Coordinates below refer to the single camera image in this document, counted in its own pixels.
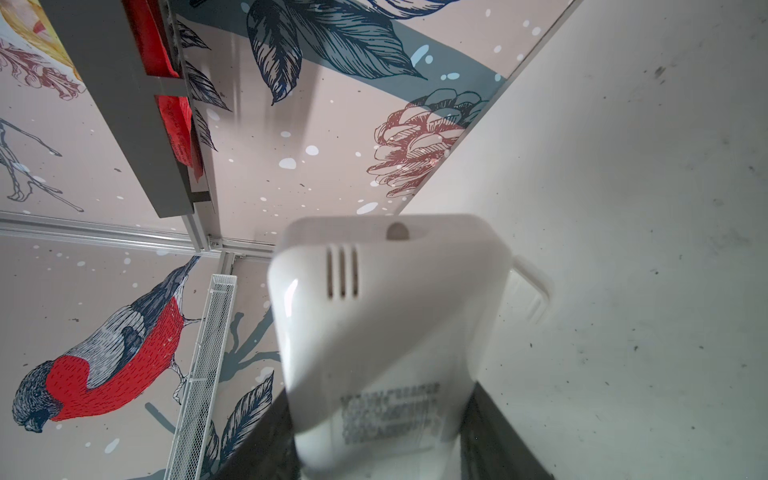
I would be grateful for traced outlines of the black wall basket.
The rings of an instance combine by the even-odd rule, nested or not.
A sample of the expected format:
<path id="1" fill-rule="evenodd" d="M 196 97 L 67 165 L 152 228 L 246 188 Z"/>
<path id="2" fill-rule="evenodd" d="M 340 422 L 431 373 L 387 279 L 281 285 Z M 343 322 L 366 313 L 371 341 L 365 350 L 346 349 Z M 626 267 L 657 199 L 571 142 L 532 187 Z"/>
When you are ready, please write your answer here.
<path id="1" fill-rule="evenodd" d="M 157 215 L 189 216 L 208 194 L 191 190 L 156 97 L 184 96 L 182 79 L 148 75 L 120 1 L 44 1 L 74 66 Z"/>

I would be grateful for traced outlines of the white battery cover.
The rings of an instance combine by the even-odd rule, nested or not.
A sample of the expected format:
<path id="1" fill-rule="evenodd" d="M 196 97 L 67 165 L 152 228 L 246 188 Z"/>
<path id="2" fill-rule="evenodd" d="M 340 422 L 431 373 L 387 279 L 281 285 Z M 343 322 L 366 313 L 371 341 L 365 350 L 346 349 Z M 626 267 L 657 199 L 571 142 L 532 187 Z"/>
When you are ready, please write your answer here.
<path id="1" fill-rule="evenodd" d="M 509 271 L 507 297 L 515 315 L 529 324 L 540 324 L 550 305 L 546 278 L 522 255 L 513 257 Z"/>

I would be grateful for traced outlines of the white remote control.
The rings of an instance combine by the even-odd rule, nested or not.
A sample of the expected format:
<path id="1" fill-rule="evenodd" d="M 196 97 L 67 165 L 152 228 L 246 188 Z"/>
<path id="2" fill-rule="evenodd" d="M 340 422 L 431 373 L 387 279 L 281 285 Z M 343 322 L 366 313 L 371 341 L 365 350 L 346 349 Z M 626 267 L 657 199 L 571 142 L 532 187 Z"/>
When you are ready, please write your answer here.
<path id="1" fill-rule="evenodd" d="M 439 479 L 512 254 L 467 214 L 306 217 L 268 270 L 306 479 Z"/>

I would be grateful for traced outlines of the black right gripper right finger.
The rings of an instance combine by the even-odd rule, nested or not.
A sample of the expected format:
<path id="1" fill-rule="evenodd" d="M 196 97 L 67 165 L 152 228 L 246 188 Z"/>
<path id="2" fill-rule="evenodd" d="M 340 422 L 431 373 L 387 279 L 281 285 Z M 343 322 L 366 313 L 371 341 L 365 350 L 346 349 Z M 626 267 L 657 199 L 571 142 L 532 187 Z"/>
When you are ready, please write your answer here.
<path id="1" fill-rule="evenodd" d="M 460 428 L 464 480 L 545 480 L 547 471 L 513 429 L 484 387 L 476 382 Z"/>

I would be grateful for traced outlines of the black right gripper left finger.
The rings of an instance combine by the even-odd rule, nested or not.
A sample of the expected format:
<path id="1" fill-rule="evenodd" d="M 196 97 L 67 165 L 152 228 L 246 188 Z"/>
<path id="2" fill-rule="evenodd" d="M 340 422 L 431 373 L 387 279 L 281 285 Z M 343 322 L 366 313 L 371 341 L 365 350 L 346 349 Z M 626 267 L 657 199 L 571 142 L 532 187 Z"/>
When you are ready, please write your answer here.
<path id="1" fill-rule="evenodd" d="M 300 461 L 295 448 L 287 393 L 281 392 L 215 480 L 298 480 Z"/>

